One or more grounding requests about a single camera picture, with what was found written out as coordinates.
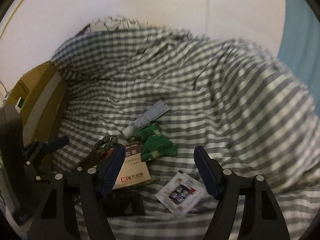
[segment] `cardboard box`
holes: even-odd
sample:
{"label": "cardboard box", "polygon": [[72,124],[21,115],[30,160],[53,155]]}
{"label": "cardboard box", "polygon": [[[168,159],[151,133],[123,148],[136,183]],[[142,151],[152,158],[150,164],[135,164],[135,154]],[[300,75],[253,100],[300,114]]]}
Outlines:
{"label": "cardboard box", "polygon": [[141,161],[141,149],[138,142],[125,146],[125,156],[113,189],[128,187],[151,180],[147,164]]}
{"label": "cardboard box", "polygon": [[24,74],[4,105],[15,106],[20,97],[24,146],[35,140],[54,141],[69,102],[67,85],[56,66],[48,61]]}

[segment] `tube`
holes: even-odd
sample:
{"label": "tube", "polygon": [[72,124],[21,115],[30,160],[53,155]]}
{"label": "tube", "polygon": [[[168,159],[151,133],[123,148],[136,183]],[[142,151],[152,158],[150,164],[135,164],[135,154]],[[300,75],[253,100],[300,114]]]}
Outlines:
{"label": "tube", "polygon": [[156,102],[146,112],[141,114],[136,120],[128,125],[128,127],[122,131],[123,135],[127,139],[130,138],[132,135],[134,135],[134,133],[147,126],[150,122],[159,118],[169,109],[170,108],[163,101],[160,100]]}

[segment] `yellow line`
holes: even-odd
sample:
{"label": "yellow line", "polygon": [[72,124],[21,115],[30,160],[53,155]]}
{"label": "yellow line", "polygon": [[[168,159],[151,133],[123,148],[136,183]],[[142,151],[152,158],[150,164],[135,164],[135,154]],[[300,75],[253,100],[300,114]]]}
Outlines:
{"label": "yellow line", "polygon": [[11,21],[12,17],[14,16],[14,14],[16,13],[16,11],[18,10],[18,8],[20,7],[20,5],[22,4],[23,1],[24,1],[24,0],[21,0],[21,1],[18,3],[17,7],[13,10],[12,14],[10,15],[9,20],[7,21],[7,23],[5,24],[5,26],[4,26],[3,30],[2,30],[2,33],[1,33],[1,35],[0,35],[0,39],[1,39],[1,37],[2,37],[2,35],[3,35],[3,33],[4,33],[4,31],[5,31],[5,29],[7,28],[9,22]]}

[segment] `white tube cap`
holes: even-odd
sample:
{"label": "white tube cap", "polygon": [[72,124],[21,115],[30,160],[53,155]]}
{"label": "white tube cap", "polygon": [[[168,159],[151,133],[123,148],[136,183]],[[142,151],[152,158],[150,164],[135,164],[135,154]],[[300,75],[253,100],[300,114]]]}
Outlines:
{"label": "white tube cap", "polygon": [[123,135],[129,139],[132,135],[134,135],[134,129],[129,125],[122,131]]}

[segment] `gingham blanket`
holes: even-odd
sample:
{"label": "gingham blanket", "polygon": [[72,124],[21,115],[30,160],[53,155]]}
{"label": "gingham blanket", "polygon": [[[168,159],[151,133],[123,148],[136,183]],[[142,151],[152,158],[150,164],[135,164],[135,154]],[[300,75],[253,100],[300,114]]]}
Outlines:
{"label": "gingham blanket", "polygon": [[[105,135],[123,139],[120,131],[158,100],[171,109],[157,122],[178,154],[148,164],[154,183],[138,190],[146,216],[108,219],[117,239],[202,239],[217,206],[211,196],[187,217],[175,217],[154,196],[178,170],[201,181],[197,145],[241,176],[263,174],[292,239],[310,225],[320,208],[319,118],[307,87],[268,53],[242,41],[146,27],[76,36],[52,61],[71,93],[60,127],[70,143],[54,156],[57,169],[75,168]],[[87,239],[81,205],[76,211]]]}

